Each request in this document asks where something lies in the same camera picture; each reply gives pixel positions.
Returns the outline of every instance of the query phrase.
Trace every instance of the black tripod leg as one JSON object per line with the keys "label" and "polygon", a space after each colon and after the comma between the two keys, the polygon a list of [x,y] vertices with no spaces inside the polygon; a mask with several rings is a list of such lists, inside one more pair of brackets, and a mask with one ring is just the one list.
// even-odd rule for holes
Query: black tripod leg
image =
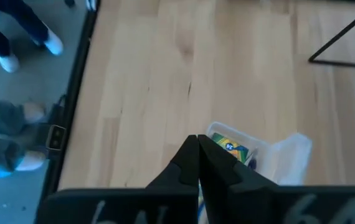
{"label": "black tripod leg", "polygon": [[349,32],[355,26],[355,20],[353,20],[349,25],[347,25],[343,30],[341,30],[337,35],[335,35],[331,40],[324,44],[316,53],[314,53],[309,59],[309,63],[317,63],[322,65],[335,65],[343,67],[354,67],[355,63],[351,62],[338,62],[330,60],[317,60],[316,57],[323,53],[327,48],[333,45],[337,40],[339,40],[343,35]]}

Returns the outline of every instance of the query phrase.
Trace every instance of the black plastic frame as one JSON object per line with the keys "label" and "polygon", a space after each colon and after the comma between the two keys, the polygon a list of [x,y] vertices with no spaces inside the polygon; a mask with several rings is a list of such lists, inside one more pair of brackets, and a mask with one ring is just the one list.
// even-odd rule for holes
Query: black plastic frame
{"label": "black plastic frame", "polygon": [[335,60],[319,60],[316,59],[321,53],[327,50],[331,45],[333,45],[337,40],[339,40],[343,35],[349,32],[355,26],[355,20],[353,20],[349,25],[347,25],[343,30],[341,30],[337,35],[335,35],[331,40],[324,44],[316,53],[314,53],[309,59],[309,63],[315,63],[320,65],[334,65],[340,67],[351,67],[355,68],[355,63],[353,62],[340,62]]}
{"label": "black plastic frame", "polygon": [[199,206],[216,224],[355,223],[355,186],[279,186],[190,135],[147,187],[61,190],[39,205],[35,223],[197,224]]}
{"label": "black plastic frame", "polygon": [[101,0],[97,0],[97,10],[91,11],[88,9],[88,12],[85,16],[85,23],[83,25],[82,33],[80,36],[80,42],[77,54],[75,55],[73,69],[67,88],[67,96],[65,99],[65,120],[62,123],[62,126],[66,128],[64,142],[65,144],[62,146],[62,150],[58,158],[49,161],[49,166],[46,172],[40,201],[43,201],[43,199],[45,199],[48,195],[56,192],[59,186],[64,157],[68,147],[73,118],[75,114],[75,108],[77,106],[80,86],[86,66],[86,59],[90,48],[90,41],[95,28],[100,3]]}

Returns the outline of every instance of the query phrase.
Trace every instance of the shoe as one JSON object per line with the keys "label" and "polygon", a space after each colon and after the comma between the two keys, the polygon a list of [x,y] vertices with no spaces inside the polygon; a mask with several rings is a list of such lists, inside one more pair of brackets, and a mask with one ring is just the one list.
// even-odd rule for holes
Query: shoe
{"label": "shoe", "polygon": [[43,105],[28,102],[24,103],[24,118],[27,124],[34,124],[40,121],[45,116],[45,107]]}
{"label": "shoe", "polygon": [[10,56],[7,57],[0,56],[0,64],[2,68],[9,73],[17,71],[17,69],[20,67],[18,58],[14,54],[10,54]]}
{"label": "shoe", "polygon": [[53,31],[48,29],[49,31],[49,39],[45,41],[45,46],[48,48],[50,52],[54,55],[60,55],[63,52],[64,46],[61,42],[60,38],[57,37]]}
{"label": "shoe", "polygon": [[16,171],[30,171],[40,168],[46,160],[45,154],[37,151],[27,151]]}

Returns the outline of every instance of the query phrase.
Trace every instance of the black metal frame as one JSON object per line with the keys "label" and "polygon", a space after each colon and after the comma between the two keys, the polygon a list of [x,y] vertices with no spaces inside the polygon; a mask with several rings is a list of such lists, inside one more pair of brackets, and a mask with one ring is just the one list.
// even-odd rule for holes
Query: black metal frame
{"label": "black metal frame", "polygon": [[[100,7],[101,0],[97,0],[97,9]],[[60,154],[56,158],[52,158],[49,161],[46,177],[44,180],[44,186],[42,189],[42,195],[40,201],[43,201],[48,195],[57,191],[59,186],[59,180],[61,176],[62,166],[64,163],[64,157],[68,146],[68,141],[71,133],[71,127],[73,123],[73,117],[75,114],[75,107],[78,101],[78,95],[80,85],[83,78],[83,71],[86,66],[86,59],[90,47],[90,39],[92,38],[93,30],[97,19],[98,10],[88,10],[83,25],[80,42],[75,55],[73,63],[73,69],[65,97],[65,109],[64,109],[64,121],[62,126],[66,129],[65,141],[61,148]]]}
{"label": "black metal frame", "polygon": [[341,30],[337,35],[335,35],[331,40],[324,44],[316,53],[314,53],[309,59],[309,63],[316,63],[321,65],[334,65],[341,67],[352,67],[355,68],[355,63],[352,62],[340,62],[334,60],[319,60],[316,59],[321,53],[323,53],[327,48],[333,45],[337,40],[339,40],[343,35],[350,31],[355,26],[355,20],[353,20],[349,25],[347,25],[343,30]]}

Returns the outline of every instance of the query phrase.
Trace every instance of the hardwood floor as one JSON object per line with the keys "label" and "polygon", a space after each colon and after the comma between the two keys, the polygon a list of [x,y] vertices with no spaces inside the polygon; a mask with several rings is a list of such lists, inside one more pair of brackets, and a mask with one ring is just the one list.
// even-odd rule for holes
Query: hardwood floor
{"label": "hardwood floor", "polygon": [[[102,1],[60,189],[142,187],[213,121],[313,140],[305,184],[355,184],[355,69],[308,57],[355,18],[324,1]],[[322,58],[355,62],[355,28]]]}

